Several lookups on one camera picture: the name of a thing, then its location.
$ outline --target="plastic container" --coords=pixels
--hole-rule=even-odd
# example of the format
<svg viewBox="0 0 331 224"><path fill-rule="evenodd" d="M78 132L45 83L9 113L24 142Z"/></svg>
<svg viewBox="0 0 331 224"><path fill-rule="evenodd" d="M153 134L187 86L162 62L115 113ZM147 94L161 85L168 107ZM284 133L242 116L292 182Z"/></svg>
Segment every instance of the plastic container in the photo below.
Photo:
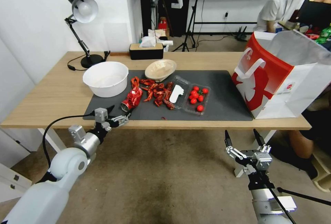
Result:
<svg viewBox="0 0 331 224"><path fill-rule="evenodd" d="M125 90L128 74L124 64L107 61L90 67L83 75L83 82L95 95L108 98Z"/></svg>
<svg viewBox="0 0 331 224"><path fill-rule="evenodd" d="M182 109L182 110L192 113L192 114L203 115L205 113L205 110L207 107L207 102L209 99L209 94L210 94L211 89L208 86L191 83L177 75L174 76L171 81L173 82L173 87L175 87L175 85L178 84L179 86L181 86L181 88L184 89L184 94L179 96L177 98L176 103L174 103L175 108ZM204 98L203 98L202 102L197 101L196 104L191 104L191 102L190 102L191 100L189 99L189 96L190 96L191 91L193 90L194 86L198 86L199 89L201 89L201 90L203 88L206 88L206 89L208 89L208 93L203 94ZM202 105L204 107L202 112L197 111L197 107L199 105Z"/></svg>
<svg viewBox="0 0 331 224"><path fill-rule="evenodd" d="M151 63L145 70L145 76L156 82L162 82L176 70L177 64L172 60L158 60Z"/></svg>

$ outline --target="black stand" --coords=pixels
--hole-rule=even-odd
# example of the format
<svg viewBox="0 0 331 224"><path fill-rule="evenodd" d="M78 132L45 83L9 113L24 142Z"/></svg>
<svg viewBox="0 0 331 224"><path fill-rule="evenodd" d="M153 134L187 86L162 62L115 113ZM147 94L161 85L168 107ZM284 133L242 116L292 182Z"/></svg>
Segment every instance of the black stand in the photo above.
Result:
<svg viewBox="0 0 331 224"><path fill-rule="evenodd" d="M73 34L75 35L76 39L78 40L79 45L81 46L81 48L84 50L85 52L85 57L82 58L82 60L80 61L80 64L82 65L82 67L84 68L90 68L92 65L98 64L100 62L103 62L104 59L102 56L97 55L97 54L92 54L90 55L90 50L87 47L87 45L84 43L84 41L82 41L78 35L76 34L75 30L72 27L72 24L77 22L77 20L72 19L73 15L69 16L68 18L65 18L66 23L68 24L68 26L70 27L70 30L73 32Z"/></svg>
<svg viewBox="0 0 331 224"><path fill-rule="evenodd" d="M185 49L187 49L187 51L189 52L189 48L188 48L188 46L187 46L187 38L188 38L188 36L191 36L191 37L192 37L192 40L193 40L193 47L195 47L195 40L194 40L194 38L193 38L194 26L193 26L193 30L192 30L192 32L190 31L190 29L191 29L191 25L192 25L193 18L194 18L194 22L195 22L195 13L196 13L196 10L197 10L197 3L198 3L198 0L195 0L195 4L194 4L194 6L192 6L193 11L192 11L192 15L191 15L191 19L190 19L189 27L187 28L187 32L186 32L186 35L185 35L185 40L184 40L184 42L183 42L179 47L177 47L175 50L173 50L173 52L174 52L174 51L177 51L177 50L180 49L182 46L183 46L183 47L182 47L182 52L185 52Z"/></svg>

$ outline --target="green bottle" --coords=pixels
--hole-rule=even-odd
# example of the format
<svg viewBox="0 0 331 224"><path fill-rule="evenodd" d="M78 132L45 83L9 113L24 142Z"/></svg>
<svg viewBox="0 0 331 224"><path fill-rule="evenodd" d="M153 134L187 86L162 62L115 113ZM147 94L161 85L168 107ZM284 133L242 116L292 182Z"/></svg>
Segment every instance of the green bottle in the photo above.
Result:
<svg viewBox="0 0 331 224"><path fill-rule="evenodd" d="M331 24L329 27L322 30L320 37L316 40L318 44L324 44L331 36Z"/></svg>

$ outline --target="black tissue box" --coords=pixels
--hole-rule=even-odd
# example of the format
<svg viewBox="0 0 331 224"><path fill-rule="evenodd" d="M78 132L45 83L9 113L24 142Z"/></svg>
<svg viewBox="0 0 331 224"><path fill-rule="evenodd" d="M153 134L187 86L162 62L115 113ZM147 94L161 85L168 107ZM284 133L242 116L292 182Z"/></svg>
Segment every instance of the black tissue box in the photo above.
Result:
<svg viewBox="0 0 331 224"><path fill-rule="evenodd" d="M140 44L130 45L130 57L132 60L144 60L144 59L163 59L163 45L162 43L156 43L155 47L141 48Z"/></svg>

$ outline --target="white t-shirt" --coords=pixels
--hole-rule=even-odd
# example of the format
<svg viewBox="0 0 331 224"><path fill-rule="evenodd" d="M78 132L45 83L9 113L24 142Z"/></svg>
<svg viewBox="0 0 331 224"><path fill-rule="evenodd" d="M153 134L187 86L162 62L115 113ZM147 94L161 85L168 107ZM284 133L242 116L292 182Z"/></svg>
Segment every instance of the white t-shirt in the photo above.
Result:
<svg viewBox="0 0 331 224"><path fill-rule="evenodd" d="M293 12L301 8L303 2L304 0L267 0L259 13L254 31L265 32L267 21L275 21L275 27L278 27L278 21L289 20Z"/></svg>

